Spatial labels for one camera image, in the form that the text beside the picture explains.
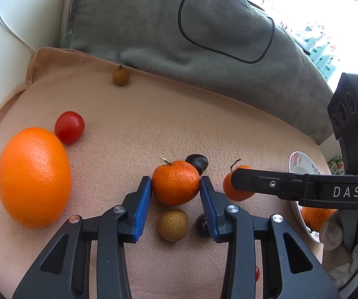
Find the white gloved hand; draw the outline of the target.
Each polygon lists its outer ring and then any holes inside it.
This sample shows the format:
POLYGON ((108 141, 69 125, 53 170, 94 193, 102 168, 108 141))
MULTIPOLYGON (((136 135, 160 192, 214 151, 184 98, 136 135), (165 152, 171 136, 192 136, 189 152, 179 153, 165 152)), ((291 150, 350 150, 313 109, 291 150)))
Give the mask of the white gloved hand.
POLYGON ((337 210, 320 229, 322 266, 342 296, 358 286, 358 212, 337 210))

